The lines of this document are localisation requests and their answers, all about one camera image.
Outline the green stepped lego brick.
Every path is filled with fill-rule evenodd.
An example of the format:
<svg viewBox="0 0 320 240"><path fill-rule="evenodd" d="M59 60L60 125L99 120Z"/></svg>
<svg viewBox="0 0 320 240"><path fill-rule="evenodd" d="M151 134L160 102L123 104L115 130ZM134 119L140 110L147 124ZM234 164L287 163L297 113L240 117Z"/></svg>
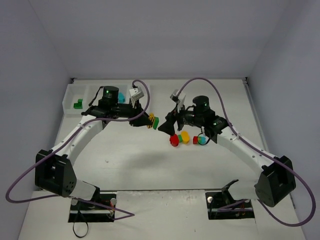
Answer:
<svg viewBox="0 0 320 240"><path fill-rule="evenodd" d="M75 103L73 104L73 108L74 108L75 110L82 110L82 109L83 109L83 99L82 99L82 98L79 98L79 99L77 100L77 102L75 102Z"/></svg>

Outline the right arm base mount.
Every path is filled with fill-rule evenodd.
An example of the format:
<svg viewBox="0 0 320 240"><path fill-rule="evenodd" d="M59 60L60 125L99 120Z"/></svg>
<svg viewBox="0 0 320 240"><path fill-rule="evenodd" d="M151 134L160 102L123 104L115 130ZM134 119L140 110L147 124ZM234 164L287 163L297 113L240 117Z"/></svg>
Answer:
<svg viewBox="0 0 320 240"><path fill-rule="evenodd" d="M233 200L221 191L205 193L207 216L209 220L254 219L255 213L250 200Z"/></svg>

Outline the yellow black striped lego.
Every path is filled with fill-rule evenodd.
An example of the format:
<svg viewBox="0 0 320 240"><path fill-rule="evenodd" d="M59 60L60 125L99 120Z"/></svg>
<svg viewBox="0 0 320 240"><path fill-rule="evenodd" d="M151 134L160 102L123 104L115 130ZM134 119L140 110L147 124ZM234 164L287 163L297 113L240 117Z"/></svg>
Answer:
<svg viewBox="0 0 320 240"><path fill-rule="evenodd" d="M148 119L150 120L151 124L147 126L148 129L153 128L154 122L155 122L155 115L153 113L149 114Z"/></svg>

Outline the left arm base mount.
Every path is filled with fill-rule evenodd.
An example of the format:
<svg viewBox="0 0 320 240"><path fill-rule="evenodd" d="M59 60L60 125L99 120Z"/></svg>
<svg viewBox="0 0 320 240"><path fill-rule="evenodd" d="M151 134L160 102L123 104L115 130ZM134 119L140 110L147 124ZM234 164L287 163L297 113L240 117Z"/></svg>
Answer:
<svg viewBox="0 0 320 240"><path fill-rule="evenodd" d="M103 192L100 194L100 204L115 207L117 204L117 194L114 192ZM68 222L69 223L113 223L115 212L105 207L78 200L71 200Z"/></svg>

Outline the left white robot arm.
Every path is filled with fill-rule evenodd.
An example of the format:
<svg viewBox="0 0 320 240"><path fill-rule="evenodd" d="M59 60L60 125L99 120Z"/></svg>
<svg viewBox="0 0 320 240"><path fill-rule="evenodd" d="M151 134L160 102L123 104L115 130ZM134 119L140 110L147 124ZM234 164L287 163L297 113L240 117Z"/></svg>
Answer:
<svg viewBox="0 0 320 240"><path fill-rule="evenodd" d="M50 150L40 150L36 155L35 185L64 198L77 198L96 202L100 188L76 177L73 166L84 148L109 122L129 122L133 127L148 126L152 122L140 104L143 90L133 86L128 103L119 102L119 88L102 87L98 104L89 103L82 118L71 133Z"/></svg>

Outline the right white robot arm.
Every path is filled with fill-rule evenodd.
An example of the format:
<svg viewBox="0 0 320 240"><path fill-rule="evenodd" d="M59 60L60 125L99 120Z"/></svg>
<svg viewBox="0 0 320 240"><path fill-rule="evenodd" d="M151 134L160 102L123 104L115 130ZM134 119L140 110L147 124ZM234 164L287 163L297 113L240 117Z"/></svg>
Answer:
<svg viewBox="0 0 320 240"><path fill-rule="evenodd" d="M259 200L268 207L274 207L296 188L291 172L292 161L286 156L269 155L249 141L241 140L227 120L210 108L207 96L196 96L192 100L192 110L185 107L183 97L171 95L170 98L176 106L158 127L159 131L173 136L176 131L174 125L179 131L185 125L198 127L206 137L229 150L255 173L256 179L253 181L240 182L235 179L222 188L223 194L230 200Z"/></svg>

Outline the cyan lego brick stack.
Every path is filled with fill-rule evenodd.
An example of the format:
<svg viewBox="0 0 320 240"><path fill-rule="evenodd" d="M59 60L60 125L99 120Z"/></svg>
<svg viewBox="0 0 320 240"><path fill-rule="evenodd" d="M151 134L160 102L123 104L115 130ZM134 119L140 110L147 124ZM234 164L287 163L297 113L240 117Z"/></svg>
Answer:
<svg viewBox="0 0 320 240"><path fill-rule="evenodd" d="M124 95L122 92L119 92L119 93L118 93L118 103L123 104L123 103L125 103L125 102L126 102L126 97L125 97L125 95Z"/></svg>

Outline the green lego brick stack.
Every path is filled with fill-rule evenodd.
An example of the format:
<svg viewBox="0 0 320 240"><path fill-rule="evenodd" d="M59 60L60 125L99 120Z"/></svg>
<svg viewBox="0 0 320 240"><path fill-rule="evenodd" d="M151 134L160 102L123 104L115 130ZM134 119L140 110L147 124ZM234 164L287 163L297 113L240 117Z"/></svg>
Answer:
<svg viewBox="0 0 320 240"><path fill-rule="evenodd" d="M152 124L152 128L154 129L154 130L156 130L157 128L158 128L158 125L159 125L159 118L158 117L154 117L153 118L153 124Z"/></svg>

